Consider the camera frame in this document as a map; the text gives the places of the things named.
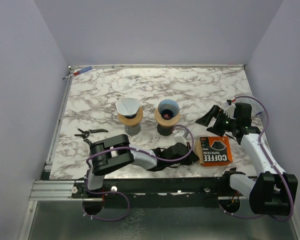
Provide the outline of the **wooden ring coaster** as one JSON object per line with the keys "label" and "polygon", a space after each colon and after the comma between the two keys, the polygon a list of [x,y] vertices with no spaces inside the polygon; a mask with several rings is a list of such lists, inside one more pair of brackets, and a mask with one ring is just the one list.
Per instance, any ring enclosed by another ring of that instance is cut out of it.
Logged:
{"label": "wooden ring coaster", "polygon": [[136,126],[143,119],[143,109],[139,107],[138,112],[134,118],[126,118],[125,116],[118,114],[119,121],[125,126]]}
{"label": "wooden ring coaster", "polygon": [[176,125],[178,123],[178,121],[180,120],[180,113],[178,113],[175,117],[173,117],[169,120],[166,120],[166,119],[163,119],[163,117],[159,113],[159,110],[156,109],[154,111],[154,118],[159,125],[161,125],[162,127],[165,127],[165,128],[169,128],[169,127],[173,127],[174,125]]}

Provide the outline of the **blue ribbed dripper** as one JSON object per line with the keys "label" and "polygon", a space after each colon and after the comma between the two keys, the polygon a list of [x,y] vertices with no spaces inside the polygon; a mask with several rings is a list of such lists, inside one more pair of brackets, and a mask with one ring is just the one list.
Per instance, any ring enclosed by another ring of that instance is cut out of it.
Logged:
{"label": "blue ribbed dripper", "polygon": [[170,120],[178,115],[180,107],[174,100],[165,99],[158,104],[158,112],[164,120]]}

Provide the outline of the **clear grey glass carafe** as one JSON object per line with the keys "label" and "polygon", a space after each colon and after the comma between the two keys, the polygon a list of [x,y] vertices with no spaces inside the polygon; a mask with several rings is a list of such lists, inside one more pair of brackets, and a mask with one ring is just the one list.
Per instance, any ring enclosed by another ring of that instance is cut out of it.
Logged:
{"label": "clear grey glass carafe", "polygon": [[129,136],[135,136],[141,131],[141,126],[139,124],[133,126],[125,125],[124,131]]}

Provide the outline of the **blue cone dripper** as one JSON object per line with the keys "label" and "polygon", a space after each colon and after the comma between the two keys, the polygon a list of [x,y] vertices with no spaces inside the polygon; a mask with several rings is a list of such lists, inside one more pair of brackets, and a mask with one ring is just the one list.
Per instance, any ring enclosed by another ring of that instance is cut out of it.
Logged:
{"label": "blue cone dripper", "polygon": [[139,107],[136,113],[130,114],[130,115],[124,115],[124,117],[125,117],[126,119],[134,119],[134,118],[137,116],[137,114],[139,113],[139,110],[140,110],[140,109],[141,109],[141,108]]}

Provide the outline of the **white paper coffee filter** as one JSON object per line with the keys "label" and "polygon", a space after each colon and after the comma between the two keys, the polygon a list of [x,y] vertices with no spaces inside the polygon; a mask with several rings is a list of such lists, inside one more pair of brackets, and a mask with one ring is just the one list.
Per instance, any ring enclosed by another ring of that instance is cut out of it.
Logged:
{"label": "white paper coffee filter", "polygon": [[140,101],[136,98],[120,98],[115,106],[120,115],[133,116],[139,110]]}

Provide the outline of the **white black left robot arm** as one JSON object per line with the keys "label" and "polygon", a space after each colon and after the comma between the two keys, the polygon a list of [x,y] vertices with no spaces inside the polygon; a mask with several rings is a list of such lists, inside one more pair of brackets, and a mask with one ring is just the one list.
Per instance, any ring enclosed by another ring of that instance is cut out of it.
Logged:
{"label": "white black left robot arm", "polygon": [[127,165],[159,172],[175,164],[189,166],[199,161],[193,150],[183,143],[178,142],[168,148],[143,150],[130,144],[126,134],[91,143],[89,157],[83,191],[91,198],[100,193],[106,175]]}

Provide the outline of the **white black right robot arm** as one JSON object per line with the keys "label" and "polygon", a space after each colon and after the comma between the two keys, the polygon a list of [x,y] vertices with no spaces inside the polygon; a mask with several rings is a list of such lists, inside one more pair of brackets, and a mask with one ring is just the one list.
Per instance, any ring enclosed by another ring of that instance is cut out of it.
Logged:
{"label": "white black right robot arm", "polygon": [[298,180],[279,166],[262,139],[262,132],[252,126],[253,107],[249,103],[230,103],[226,109],[214,105],[196,123],[219,137],[232,134],[246,151],[257,174],[253,181],[242,173],[232,173],[220,182],[219,189],[230,196],[238,191],[249,200],[254,214],[288,216],[294,212]]}

